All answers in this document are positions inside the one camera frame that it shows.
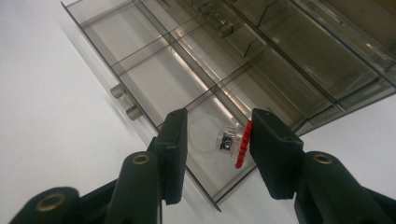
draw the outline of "clear plastic organizer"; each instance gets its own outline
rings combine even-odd
[[[80,0],[64,8],[155,128],[188,109],[188,171],[218,209],[255,169],[249,156],[235,169],[219,151],[222,127],[246,125],[258,107],[301,135],[395,92],[396,33],[378,34],[338,1]]]

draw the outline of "white table surface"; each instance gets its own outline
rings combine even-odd
[[[146,150],[154,132],[126,121],[105,74],[59,1],[0,1],[0,223],[45,189],[86,194]],[[396,96],[370,105],[303,136],[304,151],[332,153],[363,186],[396,198],[395,110]],[[293,201],[272,200],[257,171],[220,208],[186,177],[163,223],[297,223]]]

